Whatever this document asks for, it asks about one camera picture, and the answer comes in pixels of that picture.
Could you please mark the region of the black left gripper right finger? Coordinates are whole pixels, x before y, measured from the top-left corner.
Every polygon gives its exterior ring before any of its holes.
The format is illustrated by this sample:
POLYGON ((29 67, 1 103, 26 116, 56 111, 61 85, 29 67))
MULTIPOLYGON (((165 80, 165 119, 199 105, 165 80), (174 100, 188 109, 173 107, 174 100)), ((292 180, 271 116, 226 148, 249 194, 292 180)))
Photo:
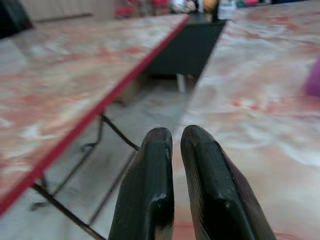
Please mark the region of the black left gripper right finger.
POLYGON ((196 240, 277 240, 248 180, 205 129, 181 136, 196 240))

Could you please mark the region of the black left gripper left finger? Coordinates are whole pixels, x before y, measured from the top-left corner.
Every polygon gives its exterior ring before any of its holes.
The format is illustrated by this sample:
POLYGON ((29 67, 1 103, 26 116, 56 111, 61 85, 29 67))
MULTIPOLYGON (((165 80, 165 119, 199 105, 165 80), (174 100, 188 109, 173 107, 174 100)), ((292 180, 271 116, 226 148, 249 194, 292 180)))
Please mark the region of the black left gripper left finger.
POLYGON ((172 134, 165 127, 144 137, 121 182, 108 240, 172 240, 172 147, 172 134))

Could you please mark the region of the purple plastic cup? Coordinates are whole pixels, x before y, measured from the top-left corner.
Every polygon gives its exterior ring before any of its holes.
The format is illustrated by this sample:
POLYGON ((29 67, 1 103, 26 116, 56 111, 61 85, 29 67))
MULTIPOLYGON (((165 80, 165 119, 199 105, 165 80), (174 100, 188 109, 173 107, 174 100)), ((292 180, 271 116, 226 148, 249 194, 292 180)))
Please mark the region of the purple plastic cup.
POLYGON ((320 98, 320 55, 310 71, 304 90, 307 95, 320 98))

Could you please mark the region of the marble top folding table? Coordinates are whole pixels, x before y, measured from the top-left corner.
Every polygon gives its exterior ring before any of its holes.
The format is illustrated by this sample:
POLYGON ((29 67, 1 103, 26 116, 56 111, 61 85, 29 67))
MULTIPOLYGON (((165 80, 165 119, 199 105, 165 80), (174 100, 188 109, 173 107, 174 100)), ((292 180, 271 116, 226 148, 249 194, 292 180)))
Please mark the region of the marble top folding table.
POLYGON ((100 115, 136 144, 159 125, 112 101, 188 19, 69 19, 0 40, 0 240, 91 240, 33 185, 91 217, 132 152, 100 115))
POLYGON ((173 140, 173 240, 195 240, 180 140, 198 125, 252 187, 280 240, 320 240, 320 0, 238 9, 197 81, 173 140))

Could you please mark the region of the black low cabinet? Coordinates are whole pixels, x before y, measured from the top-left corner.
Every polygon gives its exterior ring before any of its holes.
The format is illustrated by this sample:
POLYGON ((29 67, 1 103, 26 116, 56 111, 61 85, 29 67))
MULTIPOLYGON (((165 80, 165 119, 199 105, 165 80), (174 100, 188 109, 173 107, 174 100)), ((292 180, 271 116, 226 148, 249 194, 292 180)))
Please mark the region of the black low cabinet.
POLYGON ((158 76, 199 77, 226 24, 203 13, 191 14, 186 26, 155 57, 145 72, 158 76))

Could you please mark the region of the light wooden cabinet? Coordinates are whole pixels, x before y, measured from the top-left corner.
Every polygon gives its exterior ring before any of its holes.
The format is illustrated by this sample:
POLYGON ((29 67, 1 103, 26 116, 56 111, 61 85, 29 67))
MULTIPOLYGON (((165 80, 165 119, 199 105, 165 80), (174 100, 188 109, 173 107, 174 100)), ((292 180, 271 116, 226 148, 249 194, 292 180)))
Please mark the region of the light wooden cabinet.
POLYGON ((82 16, 96 20, 115 18, 117 0, 19 0, 33 21, 50 21, 82 16))

